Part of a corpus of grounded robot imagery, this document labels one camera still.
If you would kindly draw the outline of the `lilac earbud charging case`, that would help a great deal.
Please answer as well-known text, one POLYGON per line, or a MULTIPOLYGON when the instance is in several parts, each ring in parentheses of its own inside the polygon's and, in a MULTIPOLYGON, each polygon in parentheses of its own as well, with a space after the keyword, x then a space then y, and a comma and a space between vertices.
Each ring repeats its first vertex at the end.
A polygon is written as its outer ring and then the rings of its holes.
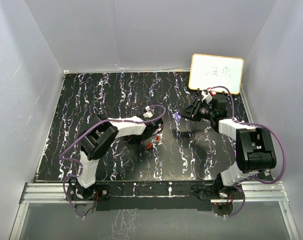
POLYGON ((172 115, 172 117, 173 117, 173 119, 174 119, 174 121, 175 121, 176 123, 179 123, 179 122, 181 121, 181 118, 182 118, 182 116, 179 115, 178 112, 175 112, 175 113, 172 115))

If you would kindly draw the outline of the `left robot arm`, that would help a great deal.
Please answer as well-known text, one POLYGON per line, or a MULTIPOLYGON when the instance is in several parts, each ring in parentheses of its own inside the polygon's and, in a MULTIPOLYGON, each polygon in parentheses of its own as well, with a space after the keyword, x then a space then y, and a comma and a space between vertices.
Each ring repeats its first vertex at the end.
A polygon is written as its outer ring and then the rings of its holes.
POLYGON ((135 141, 149 139, 164 128, 161 117, 151 119, 144 114, 129 118, 101 118, 99 125, 80 140, 80 169, 68 184, 78 198, 88 200, 94 196, 99 160, 106 155, 112 143, 129 137, 135 141))

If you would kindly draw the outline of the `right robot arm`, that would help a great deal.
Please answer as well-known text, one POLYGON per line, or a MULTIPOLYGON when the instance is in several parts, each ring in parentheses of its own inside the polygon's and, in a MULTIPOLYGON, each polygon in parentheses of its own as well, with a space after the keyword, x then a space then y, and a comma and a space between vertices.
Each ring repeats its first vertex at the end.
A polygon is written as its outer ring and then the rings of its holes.
POLYGON ((235 141, 235 163, 220 172, 212 185, 192 188, 194 192, 222 199, 232 195, 235 184, 273 169, 277 164, 271 133, 262 127, 241 124, 230 117, 227 103, 228 98, 224 94, 202 91, 191 105, 178 113, 194 122, 208 120, 215 132, 235 141))

